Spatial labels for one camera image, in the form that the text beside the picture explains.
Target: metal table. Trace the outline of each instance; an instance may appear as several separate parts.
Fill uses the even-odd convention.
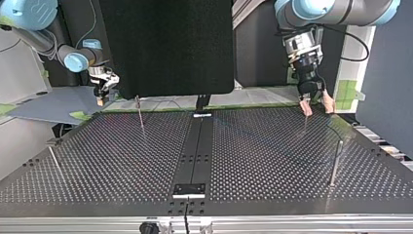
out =
[[[413,232],[413,173],[337,116],[305,124],[283,107],[143,123],[97,114],[0,181],[0,233],[139,233],[148,221],[164,233]],[[173,199],[177,184],[203,184],[205,198]]]

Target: metal plate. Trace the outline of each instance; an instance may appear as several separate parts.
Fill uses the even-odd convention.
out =
[[[211,163],[193,179],[210,183],[194,215],[413,214],[412,173],[337,116],[316,110],[306,127],[299,108],[222,110],[211,126],[197,153]]]
[[[0,182],[0,216],[168,215],[189,113],[97,115]]]

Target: vertical metal pin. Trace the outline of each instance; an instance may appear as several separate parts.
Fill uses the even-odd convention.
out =
[[[60,165],[58,164],[57,157],[56,157],[56,155],[55,155],[55,153],[54,153],[54,151],[53,151],[53,149],[52,149],[51,146],[49,146],[49,151],[50,151],[51,154],[52,154],[52,157],[53,157],[53,160],[55,161],[56,166],[57,166],[58,169],[60,170]]]
[[[142,128],[142,130],[144,130],[142,112],[141,112],[141,109],[140,109],[141,108],[141,106],[140,106],[140,97],[136,96],[136,98],[134,100],[136,101],[136,109],[137,109],[137,112],[139,114],[140,127]]]
[[[337,176],[337,170],[338,170],[338,165],[340,163],[340,154],[341,154],[341,151],[343,150],[343,144],[344,144],[343,140],[338,141],[337,151],[334,157],[333,172],[331,173],[331,179],[330,179],[331,187],[335,186],[335,178]]]

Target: white wall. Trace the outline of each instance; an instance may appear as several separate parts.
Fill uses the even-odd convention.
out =
[[[14,45],[18,37],[0,30],[0,51]],[[41,75],[43,66],[23,42],[0,54],[0,103],[12,103],[48,89]]]
[[[20,119],[0,125],[0,180],[46,148],[53,125]]]
[[[374,40],[374,34],[376,31],[375,26],[349,26],[348,32],[354,34],[363,40],[371,50]],[[354,38],[346,36],[343,48],[342,57],[348,59],[361,59],[366,56],[364,47]],[[341,60],[339,66],[339,72],[337,77],[337,85],[334,91],[334,97],[337,97],[338,85],[340,80],[357,80],[356,90],[361,91],[361,87],[364,81],[365,70],[367,68],[368,60],[363,62],[353,62],[347,60]],[[358,100],[354,100],[351,110],[338,110],[338,113],[356,113],[358,106]]]
[[[0,51],[14,45],[18,38],[0,30]],[[0,53],[0,104],[13,103],[46,91],[43,65],[24,43]],[[0,116],[0,179],[32,158],[54,137],[52,124]]]

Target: cable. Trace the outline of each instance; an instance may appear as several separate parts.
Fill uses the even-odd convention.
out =
[[[342,33],[346,36],[350,36],[350,37],[354,38],[355,40],[357,40],[363,46],[364,50],[367,52],[367,54],[364,58],[355,59],[355,58],[343,58],[343,57],[341,57],[342,60],[361,62],[361,61],[365,61],[368,58],[370,58],[370,49],[368,48],[367,44],[365,44],[365,42],[363,40],[361,40],[359,37],[355,36],[353,33],[350,33],[350,32],[347,32],[347,31],[341,31],[341,30],[329,27],[329,26],[324,25],[324,24],[309,24],[309,25],[304,26],[304,27],[297,27],[296,29],[281,29],[280,25],[278,24],[277,32],[276,32],[275,35],[276,36],[281,36],[281,37],[291,36],[291,35],[294,35],[294,34],[300,34],[300,33],[306,32],[309,29],[313,29],[314,27],[317,28],[318,26],[322,26],[322,27],[324,27],[328,30],[339,32],[339,33]]]
[[[0,53],[7,52],[7,51],[11,50],[12,48],[16,47],[20,43],[20,41],[21,41],[21,39],[19,39],[13,46],[10,46],[6,49],[1,50]]]
[[[96,10],[94,9],[94,3],[92,2],[92,0],[89,0],[89,2],[91,3],[92,11],[93,11],[93,13],[94,13],[94,25],[92,26],[92,28],[91,28],[87,33],[85,33],[85,35],[83,35],[83,36],[79,39],[79,41],[76,43],[75,49],[79,49],[80,43],[81,43],[89,34],[91,34],[91,32],[93,32],[94,29],[96,28],[96,23],[97,23]]]
[[[33,51],[35,51],[37,54],[39,54],[41,56],[47,57],[48,60],[57,59],[58,62],[60,62],[61,65],[65,66],[63,64],[63,61],[60,58],[60,55],[58,54],[58,43],[57,43],[57,38],[56,38],[55,34],[52,33],[51,31],[47,30],[47,29],[45,29],[45,31],[51,36],[51,38],[53,40],[53,49],[51,49],[49,52],[39,52],[35,48],[32,48]]]
[[[370,57],[370,49],[368,48],[367,44],[365,44],[364,41],[362,41],[359,37],[355,36],[354,34],[347,32],[347,31],[341,31],[326,25],[322,25],[323,27],[327,28],[328,30],[331,31],[335,31],[335,32],[339,32],[339,33],[343,33],[346,36],[350,36],[353,37],[354,39],[356,39],[365,49],[365,51],[367,52],[367,55],[365,56],[365,58],[360,58],[360,59],[353,59],[353,58],[343,58],[341,57],[342,60],[348,60],[348,61],[355,61],[355,62],[361,62],[361,61],[365,61],[368,60],[368,58]]]

